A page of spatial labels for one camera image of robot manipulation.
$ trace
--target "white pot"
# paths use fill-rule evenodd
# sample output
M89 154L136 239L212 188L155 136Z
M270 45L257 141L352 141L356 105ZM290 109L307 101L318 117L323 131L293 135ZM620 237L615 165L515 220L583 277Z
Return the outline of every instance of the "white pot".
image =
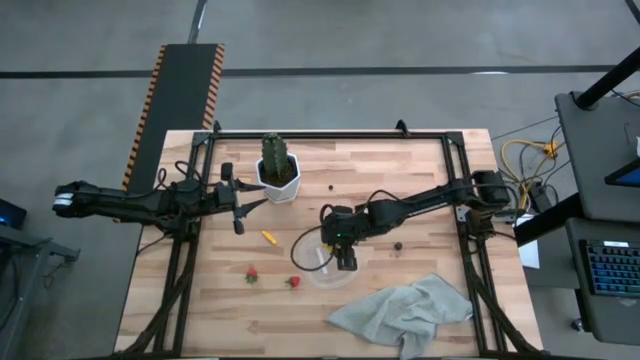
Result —
M294 177L289 183L283 187L276 187L273 185L265 184L260 178L260 164L262 159L256 161L256 174L258 178L258 184L265 187L264 193L267 198L274 204L282 204L289 201L293 201L298 195L298 189L300 189L300 165L298 164L298 158L292 153L287 153L289 160L293 160L296 167L296 177Z

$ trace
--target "gray floor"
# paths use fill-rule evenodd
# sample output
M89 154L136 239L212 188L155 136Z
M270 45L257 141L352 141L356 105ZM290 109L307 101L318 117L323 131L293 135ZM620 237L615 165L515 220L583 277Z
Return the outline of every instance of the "gray floor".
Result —
M0 71L149 69L187 39L195 0L0 1ZM199 42L227 44L226 68L613 64L638 46L614 0L210 0ZM553 95L601 74L223 79L216 118L229 129L488 128L499 136L554 115ZM34 234L82 248L41 292L21 359L111 351L140 228L65 220L53 189L76 179L118 187L148 80L0 80L0 197L27 208ZM619 90L640 88L634 76ZM557 120L500 137L545 141ZM567 159L565 152L560 163ZM517 151L508 159L515 163ZM526 157L532 172L536 164ZM570 166L551 183L575 191ZM545 348L608 359L638 348L568 328L567 290L532 288Z

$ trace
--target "hazard stripe tape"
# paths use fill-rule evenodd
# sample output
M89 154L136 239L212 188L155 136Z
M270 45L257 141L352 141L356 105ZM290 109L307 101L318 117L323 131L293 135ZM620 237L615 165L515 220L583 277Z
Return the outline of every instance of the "hazard stripe tape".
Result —
M144 100L143 111L140 115L140 120L138 121L138 128L136 129L136 137L133 140L133 145L131 146L131 152L129 153L129 160L127 161L127 167L124 172L124 179L122 180L122 190L129 190L129 182L131 181L131 173L133 172L133 166L136 162L136 157L138 156L138 147L140 146L140 140L142 139L142 133L144 132L145 125L147 124L147 116L149 113L149 108L151 106L151 98L153 97L153 91L155 90L156 83L158 81L158 74L160 73L160 67L162 66L162 60L164 59L164 52L166 46L160 47L160 53L158 54L158 60L156 61L156 66L153 68L153 73L151 75L151 84L149 84L149 91L147 92L147 97Z
M213 129L213 114L216 111L216 98L220 87L220 75L222 74L222 63L224 61L224 45L216 47L216 54L213 58L213 69L211 69L211 81L209 83L209 93L204 105L204 116L202 118L202 128Z

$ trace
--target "keyboard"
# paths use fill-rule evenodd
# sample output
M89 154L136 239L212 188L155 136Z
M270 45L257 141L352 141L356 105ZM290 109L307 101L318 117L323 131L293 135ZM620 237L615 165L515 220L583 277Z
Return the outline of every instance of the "keyboard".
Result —
M629 247L626 242L591 240L582 240L580 245L591 276L592 294L640 297L640 247Z

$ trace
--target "transparent bowl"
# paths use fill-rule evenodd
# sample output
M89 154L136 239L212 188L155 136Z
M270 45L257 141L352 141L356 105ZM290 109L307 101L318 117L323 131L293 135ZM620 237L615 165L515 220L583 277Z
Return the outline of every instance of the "transparent bowl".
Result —
M307 234L302 238L293 251L296 262L306 268L322 265L331 254L322 245L320 230ZM326 266L316 271L304 272L309 281L321 289L335 289L350 283L358 271L339 271L338 264L333 258Z

